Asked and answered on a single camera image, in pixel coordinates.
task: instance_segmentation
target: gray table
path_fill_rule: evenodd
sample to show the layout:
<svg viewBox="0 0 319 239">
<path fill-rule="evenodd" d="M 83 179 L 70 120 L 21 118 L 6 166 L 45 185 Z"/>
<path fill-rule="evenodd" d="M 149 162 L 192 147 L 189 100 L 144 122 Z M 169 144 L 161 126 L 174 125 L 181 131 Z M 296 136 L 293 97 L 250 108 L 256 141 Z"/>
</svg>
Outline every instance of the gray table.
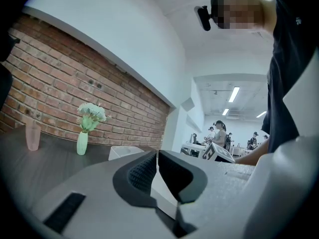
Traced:
<svg viewBox="0 0 319 239">
<path fill-rule="evenodd" d="M 86 154 L 80 156 L 75 141 L 41 133 L 39 149 L 30 151 L 25 127 L 21 126 L 0 135 L 0 170 L 13 198 L 30 209 L 51 189 L 83 168 L 107 161 L 110 149 L 110 146 L 88 144 Z"/>
</svg>

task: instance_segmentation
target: translucent pink cup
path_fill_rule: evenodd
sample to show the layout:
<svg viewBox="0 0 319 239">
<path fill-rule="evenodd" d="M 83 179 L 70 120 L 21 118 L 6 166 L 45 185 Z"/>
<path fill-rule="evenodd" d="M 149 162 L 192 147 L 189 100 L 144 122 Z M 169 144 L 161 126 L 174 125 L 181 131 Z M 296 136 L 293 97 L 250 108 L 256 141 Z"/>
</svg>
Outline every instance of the translucent pink cup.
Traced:
<svg viewBox="0 0 319 239">
<path fill-rule="evenodd" d="M 26 145 L 29 150 L 35 151 L 39 148 L 41 127 L 34 121 L 25 126 Z"/>
</svg>

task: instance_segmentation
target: ceiling light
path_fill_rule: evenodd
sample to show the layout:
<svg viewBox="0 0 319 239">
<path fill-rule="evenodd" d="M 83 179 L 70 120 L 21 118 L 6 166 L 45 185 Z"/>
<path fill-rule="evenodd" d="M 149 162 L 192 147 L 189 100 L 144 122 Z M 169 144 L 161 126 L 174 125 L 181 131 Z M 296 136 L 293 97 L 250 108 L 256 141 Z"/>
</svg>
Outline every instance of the ceiling light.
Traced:
<svg viewBox="0 0 319 239">
<path fill-rule="evenodd" d="M 223 112 L 223 116 L 225 116 L 228 113 L 229 109 L 225 109 Z"/>
<path fill-rule="evenodd" d="M 264 114 L 266 114 L 266 112 L 263 112 L 263 113 L 259 114 L 256 118 L 259 118 L 259 117 L 261 117 Z"/>
<path fill-rule="evenodd" d="M 235 87 L 234 88 L 233 93 L 231 94 L 231 97 L 229 99 L 230 103 L 234 102 L 234 100 L 235 100 L 235 98 L 236 98 L 236 96 L 238 94 L 239 89 L 240 89 L 239 87 Z"/>
</svg>

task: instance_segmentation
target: flower bouquet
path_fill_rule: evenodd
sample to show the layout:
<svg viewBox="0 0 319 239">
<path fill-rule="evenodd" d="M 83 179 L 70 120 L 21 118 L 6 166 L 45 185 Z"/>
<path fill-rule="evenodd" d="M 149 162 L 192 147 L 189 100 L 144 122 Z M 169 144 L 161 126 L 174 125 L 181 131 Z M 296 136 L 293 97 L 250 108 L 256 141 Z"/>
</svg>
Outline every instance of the flower bouquet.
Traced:
<svg viewBox="0 0 319 239">
<path fill-rule="evenodd" d="M 88 144 L 88 132 L 93 131 L 100 121 L 107 121 L 111 116 L 105 116 L 104 109 L 100 107 L 100 104 L 97 106 L 93 103 L 81 104 L 78 113 L 82 116 L 82 118 L 78 118 L 82 132 L 79 134 L 76 149 L 79 155 L 84 155 Z"/>
</svg>

